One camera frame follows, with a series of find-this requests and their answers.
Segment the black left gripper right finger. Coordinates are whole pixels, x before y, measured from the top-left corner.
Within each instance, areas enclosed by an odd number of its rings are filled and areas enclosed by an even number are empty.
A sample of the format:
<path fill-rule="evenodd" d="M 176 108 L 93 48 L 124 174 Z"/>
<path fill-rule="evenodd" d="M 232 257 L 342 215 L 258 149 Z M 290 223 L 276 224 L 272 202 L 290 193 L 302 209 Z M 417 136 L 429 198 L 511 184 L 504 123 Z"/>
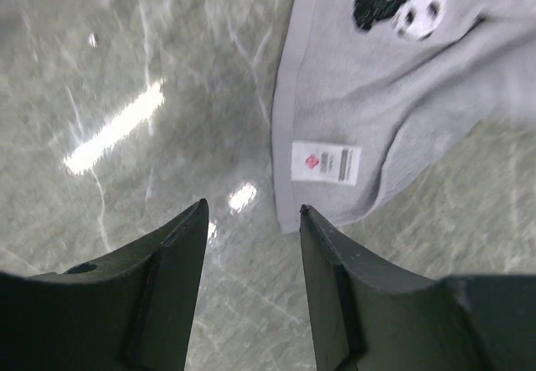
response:
<path fill-rule="evenodd" d="M 532 370 L 535 278 L 407 271 L 301 208 L 320 370 Z"/>

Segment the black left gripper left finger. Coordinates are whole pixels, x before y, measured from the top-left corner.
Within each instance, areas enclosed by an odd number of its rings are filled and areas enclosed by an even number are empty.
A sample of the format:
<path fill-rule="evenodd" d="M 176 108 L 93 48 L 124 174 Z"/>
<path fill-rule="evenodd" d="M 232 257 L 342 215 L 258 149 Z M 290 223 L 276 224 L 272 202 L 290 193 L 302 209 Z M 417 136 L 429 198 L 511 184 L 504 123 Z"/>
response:
<path fill-rule="evenodd" d="M 208 226 L 200 200 L 64 273 L 2 273 L 2 369 L 184 369 Z"/>

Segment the grey towel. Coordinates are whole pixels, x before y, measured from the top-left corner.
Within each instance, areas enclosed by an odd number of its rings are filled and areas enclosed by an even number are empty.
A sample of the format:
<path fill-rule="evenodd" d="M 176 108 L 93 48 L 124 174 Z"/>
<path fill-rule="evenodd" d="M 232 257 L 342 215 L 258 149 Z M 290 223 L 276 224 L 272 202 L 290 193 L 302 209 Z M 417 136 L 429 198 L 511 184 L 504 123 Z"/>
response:
<path fill-rule="evenodd" d="M 535 122 L 535 0 L 295 0 L 276 78 L 276 216 L 345 225 L 479 121 Z"/>

